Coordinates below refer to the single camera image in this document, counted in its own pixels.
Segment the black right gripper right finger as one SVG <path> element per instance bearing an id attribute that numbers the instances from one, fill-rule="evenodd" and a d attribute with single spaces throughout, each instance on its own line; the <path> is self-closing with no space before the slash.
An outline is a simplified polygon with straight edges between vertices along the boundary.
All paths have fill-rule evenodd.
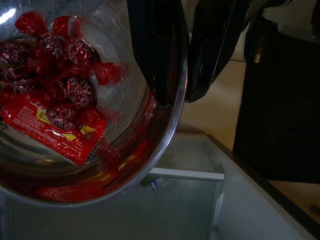
<path id="1" fill-rule="evenodd" d="M 243 31 L 250 0 L 201 0 L 188 51 L 185 102 L 204 97 L 227 65 Z"/>

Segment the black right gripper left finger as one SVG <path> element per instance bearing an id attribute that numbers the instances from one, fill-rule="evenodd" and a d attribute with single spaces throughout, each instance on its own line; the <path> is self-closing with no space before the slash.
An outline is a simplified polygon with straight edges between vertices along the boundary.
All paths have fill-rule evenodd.
<path id="1" fill-rule="evenodd" d="M 186 23 L 179 0 L 127 1 L 134 58 L 155 100 L 174 102 L 180 76 Z"/>

